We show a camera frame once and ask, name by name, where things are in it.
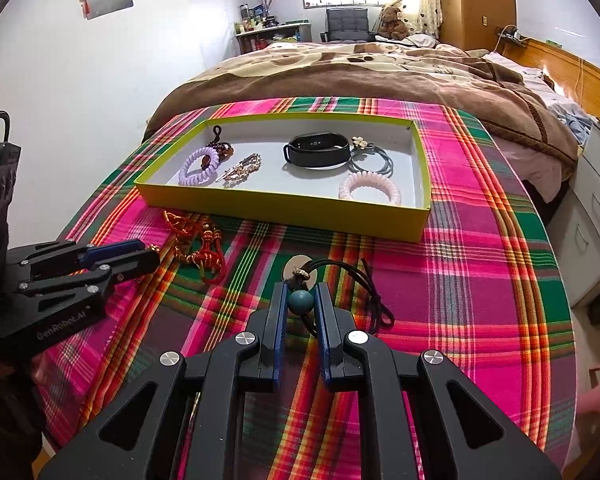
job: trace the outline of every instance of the teddy bear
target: teddy bear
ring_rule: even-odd
[[[400,9],[397,7],[387,7],[380,14],[380,27],[378,34],[390,40],[402,41],[409,35],[407,26],[398,19]]]

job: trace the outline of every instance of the pink coil hair tie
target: pink coil hair tie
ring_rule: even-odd
[[[211,161],[209,162],[206,170],[200,171],[200,173],[195,173],[193,175],[187,176],[187,172],[192,164],[202,156],[208,155]],[[220,164],[220,158],[218,157],[218,152],[213,148],[205,146],[204,148],[200,148],[195,152],[189,155],[189,158],[185,160],[184,165],[180,168],[180,173],[178,174],[178,183],[181,186],[197,186],[198,184],[202,184],[209,180],[209,177],[214,174],[218,170],[218,165]]]
[[[350,174],[340,184],[340,192],[338,197],[343,200],[353,200],[351,192],[359,187],[375,187],[389,197],[391,205],[400,205],[402,203],[402,195],[398,187],[387,177],[379,173],[371,173],[362,171],[361,173]]]

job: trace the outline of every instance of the gold charm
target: gold charm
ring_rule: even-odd
[[[298,267],[294,267],[294,276],[300,276],[305,281],[311,277],[306,270],[298,269]]]
[[[251,173],[258,171],[262,165],[262,157],[259,153],[251,153],[247,158],[241,160],[230,170],[216,179],[216,182],[225,180],[228,182],[243,182]]]

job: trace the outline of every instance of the black wristband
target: black wristband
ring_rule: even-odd
[[[341,134],[304,134],[285,145],[285,160],[300,168],[328,168],[351,158],[349,140]]]

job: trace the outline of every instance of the wooden headboard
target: wooden headboard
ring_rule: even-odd
[[[528,38],[524,47],[507,42],[504,56],[519,65],[544,69],[564,94],[600,118],[600,69],[561,48]]]

